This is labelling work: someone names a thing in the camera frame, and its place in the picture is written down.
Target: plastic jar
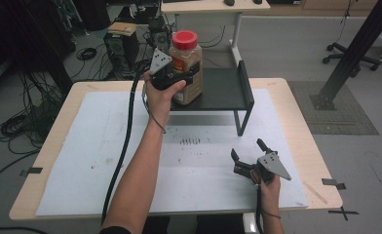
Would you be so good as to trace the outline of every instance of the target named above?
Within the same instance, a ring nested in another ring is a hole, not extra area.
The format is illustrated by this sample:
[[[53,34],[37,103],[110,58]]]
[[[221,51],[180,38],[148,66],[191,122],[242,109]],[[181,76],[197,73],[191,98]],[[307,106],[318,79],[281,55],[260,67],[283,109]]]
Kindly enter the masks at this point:
[[[179,104],[187,105],[203,92],[203,50],[197,44],[198,36],[190,30],[181,30],[172,36],[173,47],[169,49],[172,57],[172,69],[175,72],[189,71],[196,62],[200,71],[193,76],[193,83],[173,96]]]

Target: table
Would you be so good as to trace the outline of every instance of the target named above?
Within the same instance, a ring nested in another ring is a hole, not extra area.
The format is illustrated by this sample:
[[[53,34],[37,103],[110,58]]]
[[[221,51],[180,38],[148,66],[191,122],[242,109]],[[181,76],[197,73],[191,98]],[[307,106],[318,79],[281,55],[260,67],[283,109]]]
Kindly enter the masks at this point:
[[[177,30],[186,29],[190,25],[235,25],[233,39],[230,40],[230,43],[236,66],[242,59],[237,43],[243,13],[269,9],[270,5],[266,0],[263,0],[262,4],[254,4],[252,0],[236,0],[232,7],[225,5],[223,0],[163,3],[161,6],[163,13],[175,14]]]
[[[275,104],[286,142],[302,178],[309,210],[337,209],[342,199],[335,186],[322,184],[322,178],[331,178],[325,161],[314,142],[306,122],[295,102],[286,80],[282,78],[251,78],[253,89],[267,89]],[[11,211],[14,220],[42,219],[36,216],[52,166],[58,156],[67,132],[78,113],[86,92],[128,91],[132,82],[80,82],[74,84],[45,141],[34,168],[43,168],[41,174],[29,174]]]

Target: chair wheel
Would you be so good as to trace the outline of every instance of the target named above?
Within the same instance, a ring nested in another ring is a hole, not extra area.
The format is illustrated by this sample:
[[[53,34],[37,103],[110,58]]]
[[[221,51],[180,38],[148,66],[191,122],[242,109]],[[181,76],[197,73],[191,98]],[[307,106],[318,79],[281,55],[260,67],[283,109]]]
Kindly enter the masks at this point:
[[[326,48],[328,51],[332,51],[334,49],[333,45],[328,45]]]
[[[354,77],[356,77],[358,75],[358,73],[359,73],[359,71],[353,70],[352,72],[350,72],[349,76],[354,78]]]
[[[322,63],[328,64],[330,62],[330,58],[323,58]]]
[[[370,67],[370,70],[375,71],[375,70],[377,70],[377,68],[379,68],[379,65],[372,65]]]

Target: black metal rack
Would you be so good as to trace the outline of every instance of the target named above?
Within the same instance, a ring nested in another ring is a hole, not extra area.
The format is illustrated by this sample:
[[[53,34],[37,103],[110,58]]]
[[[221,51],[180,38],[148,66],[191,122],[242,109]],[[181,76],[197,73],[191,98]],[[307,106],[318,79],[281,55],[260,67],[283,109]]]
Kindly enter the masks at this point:
[[[254,106],[254,97],[244,62],[241,60],[238,68],[205,68],[203,74],[203,93],[185,106],[172,102],[171,111],[232,110],[237,135],[242,136]],[[242,124],[238,111],[246,112]]]

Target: red lid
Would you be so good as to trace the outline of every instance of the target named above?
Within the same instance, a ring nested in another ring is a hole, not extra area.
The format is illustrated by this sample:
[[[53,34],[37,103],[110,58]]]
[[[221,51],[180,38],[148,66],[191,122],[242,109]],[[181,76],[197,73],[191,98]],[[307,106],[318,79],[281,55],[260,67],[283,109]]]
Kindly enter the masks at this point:
[[[190,30],[181,30],[173,34],[173,45],[179,50],[192,50],[197,46],[197,33]]]

